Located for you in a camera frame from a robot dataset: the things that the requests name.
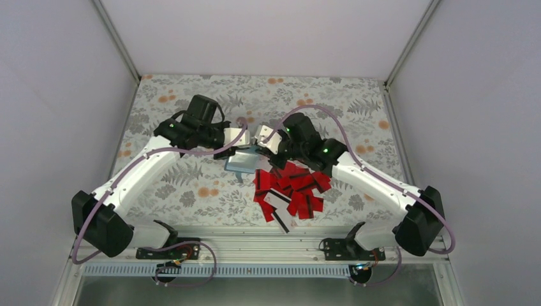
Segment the white wall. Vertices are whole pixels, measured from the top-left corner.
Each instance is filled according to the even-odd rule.
[[[102,0],[141,73],[386,79],[429,0]]]
[[[539,305],[541,2],[443,1],[391,85],[468,305]]]
[[[2,2],[2,305],[52,298],[75,237],[71,197],[106,179],[134,90],[90,1]]]

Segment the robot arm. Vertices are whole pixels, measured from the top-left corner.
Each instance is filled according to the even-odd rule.
[[[385,206],[392,214],[385,223],[361,222],[353,229],[354,240],[364,250],[381,246],[400,245],[404,250],[423,256],[443,227],[435,216],[406,196],[406,192],[419,196],[443,215],[439,192],[427,187],[421,190],[400,182],[359,158],[359,166],[352,158],[346,145],[336,139],[322,139],[310,119],[295,113],[284,121],[286,131],[279,130],[272,138],[272,128],[260,126],[255,134],[260,153],[269,158],[270,164],[283,168],[288,160],[296,160],[314,171],[334,177],[360,189]],[[398,193],[370,172],[388,182],[400,186]]]
[[[71,201],[75,233],[79,234],[98,199],[109,192],[106,202],[98,209],[84,233],[84,239],[98,250],[107,256],[114,257],[128,247],[160,248],[167,246],[170,241],[175,241],[176,231],[165,223],[155,221],[150,224],[132,226],[127,224],[124,218],[141,191],[163,170],[178,162],[183,155],[160,149],[177,147],[190,150],[197,146],[218,149],[231,143],[242,132],[240,128],[229,127],[230,122],[224,121],[223,116],[221,122],[211,123],[216,109],[222,113],[217,102],[203,96],[194,96],[188,109],[162,122],[154,130],[154,136],[134,157],[134,160],[142,157],[146,159],[145,161],[129,163],[116,176],[96,188],[91,194],[83,191],[77,193]],[[180,115],[182,119],[178,122],[176,119]],[[250,146],[247,131],[233,147],[214,155],[214,158],[228,158],[234,155],[238,148],[245,146]],[[113,186],[122,173],[127,174],[116,186]]]

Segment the floral pattern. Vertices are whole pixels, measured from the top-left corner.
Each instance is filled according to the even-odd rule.
[[[124,167],[147,143],[156,126],[178,110],[186,109],[195,94],[220,103],[226,120],[249,122],[253,133],[260,124],[273,126],[299,105],[324,106],[336,114],[355,151],[363,159],[403,180],[396,146],[378,82],[367,78],[311,78],[215,75],[145,75],[137,91],[118,153],[115,172]],[[323,137],[342,140],[325,113],[306,111]],[[214,120],[220,120],[217,112]],[[254,175],[243,174],[239,183],[223,161],[212,157],[184,156],[142,191],[130,209],[131,222],[159,219],[169,225],[275,226],[265,222],[253,201]],[[260,167],[269,168],[264,157]],[[297,220],[299,226],[354,225],[391,218],[388,210],[349,184],[331,180],[322,194],[322,213]]]

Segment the gray floor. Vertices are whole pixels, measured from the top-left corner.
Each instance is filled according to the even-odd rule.
[[[376,267],[373,281],[392,266]],[[147,277],[86,277],[75,305],[441,305],[432,265],[408,265],[390,283],[356,288],[341,279],[214,279],[195,289],[156,286]]]

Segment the table surface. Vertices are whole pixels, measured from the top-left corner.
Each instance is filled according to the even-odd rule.
[[[233,126],[239,117],[245,117],[252,135],[258,125],[273,126],[298,105],[328,108],[345,127],[357,154],[385,173],[404,179],[377,80],[290,76],[143,76],[115,173],[143,149],[159,122],[186,109],[195,94],[218,101]],[[335,123],[323,112],[309,109],[305,113],[323,137],[342,140]],[[264,157],[260,166],[268,168]],[[277,226],[275,221],[265,222],[259,204],[253,202],[254,175],[242,174],[244,183],[240,184],[233,172],[223,168],[224,161],[210,156],[183,157],[142,191],[127,219],[159,219],[172,226]],[[314,219],[297,220],[299,226],[349,226],[392,217],[362,191],[334,179],[331,185],[321,195],[323,212],[315,212]]]

